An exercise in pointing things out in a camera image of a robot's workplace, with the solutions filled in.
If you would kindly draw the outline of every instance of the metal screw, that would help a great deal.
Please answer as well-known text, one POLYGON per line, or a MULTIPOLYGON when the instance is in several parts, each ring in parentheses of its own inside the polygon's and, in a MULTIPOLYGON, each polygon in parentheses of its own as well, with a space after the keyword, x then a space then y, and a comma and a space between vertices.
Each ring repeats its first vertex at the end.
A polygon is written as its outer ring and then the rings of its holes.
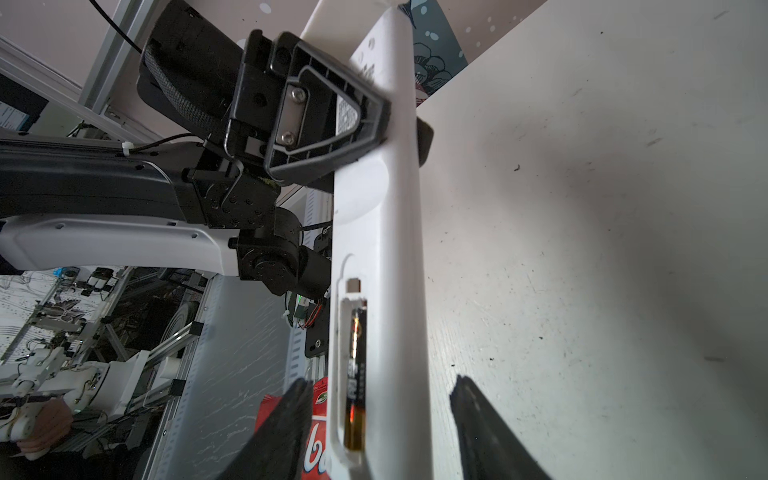
POLYGON ((285 145, 293 145, 293 142, 296 141, 296 137, 293 135, 293 132, 287 131, 284 134, 280 135, 280 141, 283 142, 285 145))
POLYGON ((306 101, 306 92, 301 88, 294 88, 290 91, 290 97, 297 104, 302 104, 306 101))

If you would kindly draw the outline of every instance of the red package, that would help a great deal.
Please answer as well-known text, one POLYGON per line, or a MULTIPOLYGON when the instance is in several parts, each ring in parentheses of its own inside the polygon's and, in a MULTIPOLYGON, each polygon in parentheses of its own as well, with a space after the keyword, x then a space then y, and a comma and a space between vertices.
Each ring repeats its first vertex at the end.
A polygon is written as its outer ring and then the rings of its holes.
MULTIPOLYGON (((310 439, 306 443, 304 453, 304 468, 301 472, 302 480, 330 480, 326 473, 325 442, 326 442, 326 400, 328 399, 328 377, 315 382, 312 395, 312 425, 310 426, 310 439)), ((259 413, 256 415, 256 428, 264 423, 270 413, 280 403, 279 396, 265 395, 261 401, 259 413)))

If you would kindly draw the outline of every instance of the black cable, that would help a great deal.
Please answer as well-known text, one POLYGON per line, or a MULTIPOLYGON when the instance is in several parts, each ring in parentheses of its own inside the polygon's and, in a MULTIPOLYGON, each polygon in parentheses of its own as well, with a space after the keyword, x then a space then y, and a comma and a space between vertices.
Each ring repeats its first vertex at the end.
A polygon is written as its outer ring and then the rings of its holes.
POLYGON ((163 138, 161 140, 152 142, 151 144, 146 144, 146 145, 141 145, 140 147, 131 148, 129 150, 129 152, 131 152, 132 154, 135 154, 136 152, 147 150, 148 148, 156 147, 157 145, 164 144, 165 142, 168 142, 168 141, 171 141, 171 140, 176 140, 177 138, 196 137, 196 136, 197 135, 195 135, 195 134, 178 134, 178 135, 174 135, 172 137, 163 138))
POLYGON ((331 220, 330 222, 320 222, 320 223, 315 223, 314 225, 307 225, 306 227, 300 227, 299 230, 303 232, 308 232, 310 230, 317 230, 319 228, 330 227, 331 225, 333 225, 333 220, 331 220))
POLYGON ((91 2, 91 5, 93 5, 93 6, 94 6, 94 8, 96 8, 96 11, 97 11, 97 12, 99 12, 99 13, 101 14, 101 16, 102 16, 102 17, 104 17, 104 20, 106 20, 107 22, 109 22, 109 25, 111 25, 111 26, 112 26, 112 28, 114 28, 114 30, 115 30, 115 31, 116 31, 118 34, 120 34, 120 36, 121 36, 121 37, 122 37, 122 38, 123 38, 123 39, 124 39, 124 40, 125 40, 125 41, 126 41, 126 42, 127 42, 129 45, 130 45, 130 46, 131 46, 131 47, 133 47, 135 51, 139 52, 139 55, 141 55, 141 48, 139 48, 139 46, 138 46, 138 45, 136 45, 136 44, 134 43, 134 41, 133 41, 133 40, 131 40, 131 39, 128 37, 128 35, 126 35, 126 34, 125 34, 125 32, 124 32, 124 31, 120 30, 120 27, 118 27, 118 24, 116 24, 116 23, 114 23, 114 22, 112 21, 112 18, 110 18, 110 16, 109 16, 109 15, 107 15, 107 12, 105 12, 105 11, 104 11, 104 10, 103 10, 103 9, 102 9, 100 6, 99 6, 99 4, 98 4, 98 3, 96 3, 96 0, 89 0, 89 1, 91 2))

